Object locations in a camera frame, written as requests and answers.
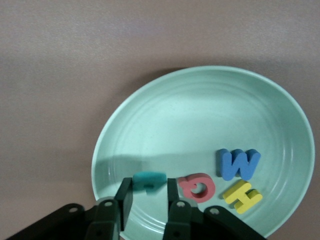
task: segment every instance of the letter w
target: letter w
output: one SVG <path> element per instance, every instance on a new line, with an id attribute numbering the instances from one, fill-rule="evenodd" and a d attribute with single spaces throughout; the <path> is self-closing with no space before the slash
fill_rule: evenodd
<path id="1" fill-rule="evenodd" d="M 261 157 L 261 154 L 255 149 L 250 149 L 246 153 L 241 149 L 236 149 L 232 152 L 227 149 L 220 149 L 218 153 L 220 172 L 222 178 L 226 181 L 233 179 L 237 173 L 243 180 L 250 180 Z"/>

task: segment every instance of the yellow foam letter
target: yellow foam letter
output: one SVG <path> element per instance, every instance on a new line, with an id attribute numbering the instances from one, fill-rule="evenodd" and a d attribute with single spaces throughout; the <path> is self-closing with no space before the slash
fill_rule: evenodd
<path id="1" fill-rule="evenodd" d="M 227 204 L 232 204 L 234 201 L 239 200 L 234 205 L 234 208 L 238 214 L 243 214 L 263 198 L 256 189 L 246 194 L 250 188 L 251 184 L 249 182 L 240 180 L 223 194 L 223 198 Z"/>

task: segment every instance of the bolt hole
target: bolt hole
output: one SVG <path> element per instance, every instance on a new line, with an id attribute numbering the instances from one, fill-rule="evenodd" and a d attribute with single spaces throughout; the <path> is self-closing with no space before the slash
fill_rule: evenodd
<path id="1" fill-rule="evenodd" d="M 176 205 L 179 207 L 179 208 L 183 208 L 186 204 L 183 202 L 183 201 L 178 201 L 176 203 Z"/>
<path id="2" fill-rule="evenodd" d="M 173 236 L 175 236 L 176 238 L 180 237 L 180 232 L 175 231 L 175 232 L 173 233 Z"/>
<path id="3" fill-rule="evenodd" d="M 218 215 L 220 212 L 219 212 L 218 209 L 213 207 L 213 208 L 210 209 L 210 213 L 213 214 L 213 215 Z"/>
<path id="4" fill-rule="evenodd" d="M 106 207 L 110 207 L 110 206 L 112 206 L 112 202 L 111 201 L 107 201 L 105 204 L 104 204 L 104 206 L 106 206 Z"/>
<path id="5" fill-rule="evenodd" d="M 76 207 L 72 207 L 69 209 L 69 213 L 74 213 L 76 211 L 78 211 L 78 208 L 76 208 Z"/>

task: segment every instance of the foam letter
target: foam letter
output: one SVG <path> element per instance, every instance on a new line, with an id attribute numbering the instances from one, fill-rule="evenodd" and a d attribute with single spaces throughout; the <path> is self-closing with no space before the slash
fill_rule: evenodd
<path id="1" fill-rule="evenodd" d="M 133 190 L 156 193 L 167 182 L 167 175 L 162 172 L 141 171 L 132 177 Z"/>
<path id="2" fill-rule="evenodd" d="M 263 196 L 256 189 L 251 190 L 248 194 L 246 194 L 250 188 L 251 184 L 249 182 L 240 180 L 223 194 L 223 198 L 227 204 L 232 204 L 238 200 L 238 202 L 234 205 L 234 208 L 238 214 L 243 214 L 248 209 L 260 202 L 263 198 Z"/>
<path id="3" fill-rule="evenodd" d="M 243 180 L 250 180 L 254 175 L 259 163 L 261 154 L 255 149 L 250 149 L 247 153 L 240 149 L 229 152 L 227 149 L 219 150 L 220 172 L 226 181 L 233 179 L 237 173 Z"/>
<path id="4" fill-rule="evenodd" d="M 178 184 L 183 190 L 183 195 L 188 199 L 193 199 L 197 203 L 203 203 L 212 198 L 216 192 L 216 185 L 208 174 L 195 173 L 186 177 L 179 177 Z M 197 184 L 204 184 L 205 190 L 194 193 L 191 190 L 197 188 Z"/>

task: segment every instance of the mint green plate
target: mint green plate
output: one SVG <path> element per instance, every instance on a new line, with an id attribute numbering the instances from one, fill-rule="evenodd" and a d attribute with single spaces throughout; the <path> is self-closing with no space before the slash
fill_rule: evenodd
<path id="1" fill-rule="evenodd" d="M 240 178 L 219 177 L 219 149 L 256 149 L 260 162 L 252 188 L 262 201 L 238 214 L 222 194 Z M 114 196 L 125 177 L 164 172 L 168 178 L 211 176 L 215 195 L 200 210 L 220 205 L 267 237 L 295 211 L 315 161 L 311 127 L 301 107 L 273 81 L 229 66 L 191 67 L 137 90 L 113 113 L 95 146 L 92 186 L 98 200 Z M 134 194 L 126 240 L 161 240 L 167 189 Z"/>

